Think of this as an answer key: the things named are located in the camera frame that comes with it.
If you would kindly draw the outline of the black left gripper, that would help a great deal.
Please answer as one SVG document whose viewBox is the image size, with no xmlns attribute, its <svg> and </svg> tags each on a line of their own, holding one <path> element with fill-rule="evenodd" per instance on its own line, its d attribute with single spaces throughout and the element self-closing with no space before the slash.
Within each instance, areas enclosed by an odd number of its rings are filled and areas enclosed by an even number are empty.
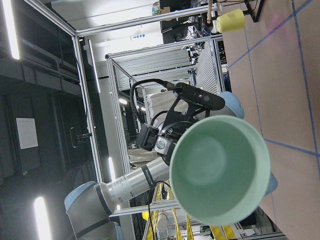
<svg viewBox="0 0 320 240">
<path fill-rule="evenodd" d="M 179 139 L 192 125 L 193 123 L 189 121 L 178 121 L 170 123 L 160 131 L 154 150 L 168 166 L 171 163 L 172 154 Z"/>
</svg>

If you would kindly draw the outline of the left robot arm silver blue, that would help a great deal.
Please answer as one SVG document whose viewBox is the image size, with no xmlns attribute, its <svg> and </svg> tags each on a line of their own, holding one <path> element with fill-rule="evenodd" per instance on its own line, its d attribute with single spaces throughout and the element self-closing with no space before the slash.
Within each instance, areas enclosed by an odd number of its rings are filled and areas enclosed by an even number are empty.
<svg viewBox="0 0 320 240">
<path fill-rule="evenodd" d="M 64 205 L 77 240 L 120 239 L 110 219 L 117 205 L 166 180 L 183 211 L 212 226 L 245 219 L 277 189 L 266 142 L 244 120 L 233 93 L 174 95 L 187 102 L 187 112 L 172 107 L 162 129 L 144 124 L 138 135 L 138 144 L 158 158 L 112 182 L 90 181 L 67 195 Z"/>
</svg>

